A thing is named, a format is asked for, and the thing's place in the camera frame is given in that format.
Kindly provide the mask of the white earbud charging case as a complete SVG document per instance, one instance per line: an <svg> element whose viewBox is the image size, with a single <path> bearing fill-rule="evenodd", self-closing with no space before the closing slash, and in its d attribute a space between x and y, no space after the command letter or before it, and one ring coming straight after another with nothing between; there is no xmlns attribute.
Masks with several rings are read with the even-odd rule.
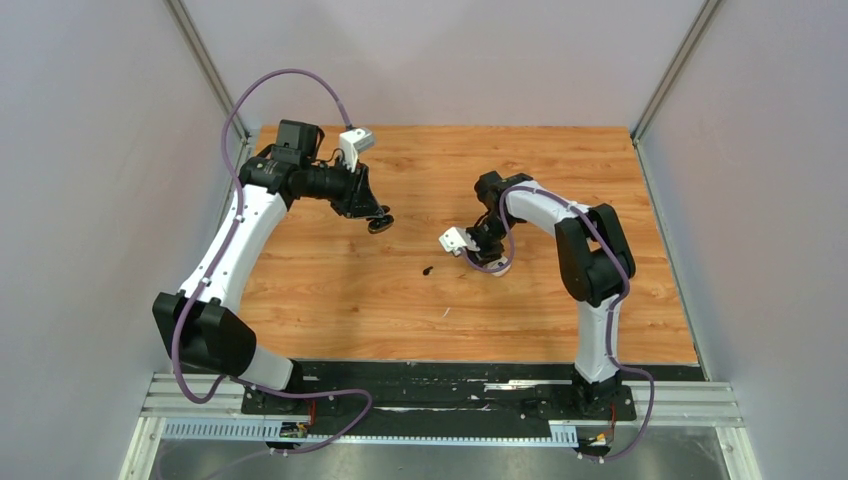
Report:
<svg viewBox="0 0 848 480"><path fill-rule="evenodd" d="M501 277L510 270L511 263L501 259L499 261L491 262L487 265L487 267L489 268L491 275Z"/></svg>

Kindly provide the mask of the black earbud charging case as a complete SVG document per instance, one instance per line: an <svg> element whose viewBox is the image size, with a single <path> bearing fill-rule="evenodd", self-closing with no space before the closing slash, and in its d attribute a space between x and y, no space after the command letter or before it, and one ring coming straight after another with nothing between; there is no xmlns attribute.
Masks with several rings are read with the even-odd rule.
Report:
<svg viewBox="0 0 848 480"><path fill-rule="evenodd" d="M395 222L391 214L386 214L379 218L370 219L367 225L369 234L379 234L388 230Z"/></svg>

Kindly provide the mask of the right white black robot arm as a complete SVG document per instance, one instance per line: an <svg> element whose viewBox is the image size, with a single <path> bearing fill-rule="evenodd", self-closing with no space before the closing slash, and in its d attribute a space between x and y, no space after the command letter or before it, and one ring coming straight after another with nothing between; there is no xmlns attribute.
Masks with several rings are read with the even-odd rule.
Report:
<svg viewBox="0 0 848 480"><path fill-rule="evenodd" d="M577 305L571 403L584 417L598 416L621 384L618 325L635 274L616 211L609 204L590 207L568 200L524 173L488 172L474 190L485 213L471 227L446 232L443 248L479 271L502 275L514 261L516 225L533 225L554 239L560 278Z"/></svg>

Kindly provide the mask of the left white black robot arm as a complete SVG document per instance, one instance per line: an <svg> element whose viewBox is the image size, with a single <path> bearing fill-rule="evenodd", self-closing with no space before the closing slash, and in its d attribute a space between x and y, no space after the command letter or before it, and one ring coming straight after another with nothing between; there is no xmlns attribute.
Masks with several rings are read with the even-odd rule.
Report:
<svg viewBox="0 0 848 480"><path fill-rule="evenodd" d="M275 141L241 166L231 206L198 267L177 292L160 293L152 307L175 371L193 368L262 386L283 413L305 403L300 365L260 346L238 316L271 233L302 198L325 200L337 215L367 221L371 233L393 223L360 160L376 143L373 132L347 128L328 160L318 157L324 137L316 125L281 121Z"/></svg>

